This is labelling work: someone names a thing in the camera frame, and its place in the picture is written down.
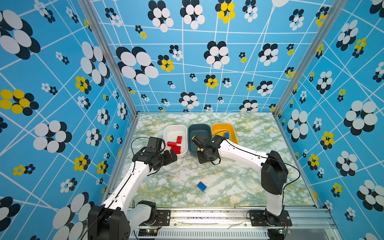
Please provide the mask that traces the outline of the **white plastic container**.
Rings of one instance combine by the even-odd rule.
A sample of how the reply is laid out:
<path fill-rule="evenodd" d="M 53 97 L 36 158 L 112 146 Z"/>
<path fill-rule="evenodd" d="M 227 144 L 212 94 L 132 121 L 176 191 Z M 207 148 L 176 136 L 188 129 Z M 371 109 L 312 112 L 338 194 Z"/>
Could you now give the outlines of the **white plastic container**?
<path fill-rule="evenodd" d="M 187 127 L 184 125 L 170 125 L 164 129 L 164 140 L 166 142 L 166 150 L 171 150 L 167 146 L 167 142 L 177 142 L 177 137 L 182 136 L 182 143 L 178 144 L 181 146 L 181 154 L 178 157 L 184 157 L 188 152 L 188 133 Z"/>

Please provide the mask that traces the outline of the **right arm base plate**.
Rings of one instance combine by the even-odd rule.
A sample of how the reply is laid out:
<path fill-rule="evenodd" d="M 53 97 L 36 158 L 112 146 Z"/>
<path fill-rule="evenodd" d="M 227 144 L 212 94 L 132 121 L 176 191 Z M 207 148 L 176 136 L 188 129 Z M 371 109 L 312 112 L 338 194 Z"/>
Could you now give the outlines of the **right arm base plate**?
<path fill-rule="evenodd" d="M 247 218 L 253 227 L 291 227 L 292 220 L 288 211 L 283 210 L 279 216 L 275 216 L 266 210 L 251 210 L 247 212 Z"/>

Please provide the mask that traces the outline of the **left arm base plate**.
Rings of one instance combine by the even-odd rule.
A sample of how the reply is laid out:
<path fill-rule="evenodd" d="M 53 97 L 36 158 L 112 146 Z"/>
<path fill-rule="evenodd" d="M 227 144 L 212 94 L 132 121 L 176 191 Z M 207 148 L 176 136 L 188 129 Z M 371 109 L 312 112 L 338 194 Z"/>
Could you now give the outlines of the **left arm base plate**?
<path fill-rule="evenodd" d="M 148 226 L 148 227 L 161 227 L 161 226 L 169 226 L 171 220 L 171 210 L 157 210 L 155 219 L 153 221 L 149 221 L 148 223 L 142 223 L 140 226 Z"/>

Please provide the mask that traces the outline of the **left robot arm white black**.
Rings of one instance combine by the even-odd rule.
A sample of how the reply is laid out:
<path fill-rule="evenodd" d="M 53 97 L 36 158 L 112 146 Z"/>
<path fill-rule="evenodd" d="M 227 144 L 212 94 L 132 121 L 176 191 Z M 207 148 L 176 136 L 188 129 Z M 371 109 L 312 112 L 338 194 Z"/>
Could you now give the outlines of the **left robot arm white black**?
<path fill-rule="evenodd" d="M 148 138 L 147 145 L 133 155 L 129 171 L 113 193 L 100 206 L 93 206 L 89 211 L 84 238 L 128 240 L 140 224 L 156 221 L 156 203 L 140 201 L 132 210 L 130 204 L 146 177 L 177 161 L 175 152 L 166 150 L 166 146 L 161 138 Z"/>

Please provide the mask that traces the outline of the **yellow plastic container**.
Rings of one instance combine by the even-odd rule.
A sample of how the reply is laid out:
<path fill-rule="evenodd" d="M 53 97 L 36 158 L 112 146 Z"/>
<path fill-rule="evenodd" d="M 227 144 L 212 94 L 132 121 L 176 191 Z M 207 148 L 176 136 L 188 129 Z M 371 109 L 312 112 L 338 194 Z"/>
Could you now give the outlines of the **yellow plastic container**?
<path fill-rule="evenodd" d="M 238 138 L 236 135 L 235 128 L 233 125 L 229 123 L 213 124 L 211 127 L 211 131 L 213 136 L 222 136 L 222 137 L 224 137 L 225 133 L 230 133 L 230 138 L 227 140 L 235 144 L 238 144 Z"/>

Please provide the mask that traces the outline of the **red lego brick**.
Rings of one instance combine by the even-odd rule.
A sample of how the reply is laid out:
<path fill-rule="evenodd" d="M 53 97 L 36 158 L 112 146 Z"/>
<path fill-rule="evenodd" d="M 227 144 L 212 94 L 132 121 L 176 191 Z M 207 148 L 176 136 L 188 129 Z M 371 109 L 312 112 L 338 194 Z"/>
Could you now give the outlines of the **red lego brick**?
<path fill-rule="evenodd" d="M 172 147 L 177 147 L 178 144 L 176 142 L 167 142 L 167 146 L 172 148 Z"/>
<path fill-rule="evenodd" d="M 180 155 L 181 154 L 181 146 L 172 146 L 171 150 L 173 150 L 176 155 Z"/>
<path fill-rule="evenodd" d="M 183 139 L 182 136 L 178 136 L 177 137 L 177 144 L 181 144 L 182 143 L 182 139 Z"/>

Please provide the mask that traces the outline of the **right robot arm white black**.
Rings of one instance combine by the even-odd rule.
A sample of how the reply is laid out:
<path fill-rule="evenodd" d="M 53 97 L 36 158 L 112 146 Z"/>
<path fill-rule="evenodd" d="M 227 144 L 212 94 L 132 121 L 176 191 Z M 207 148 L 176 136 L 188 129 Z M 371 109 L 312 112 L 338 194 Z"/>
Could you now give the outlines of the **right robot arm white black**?
<path fill-rule="evenodd" d="M 192 137 L 192 143 L 198 148 L 197 155 L 200 164 L 228 158 L 260 173 L 261 186 L 267 196 L 264 221 L 270 226 L 276 226 L 282 221 L 284 187 L 289 171 L 279 153 L 254 151 L 237 145 L 222 136 L 209 138 L 198 134 Z"/>

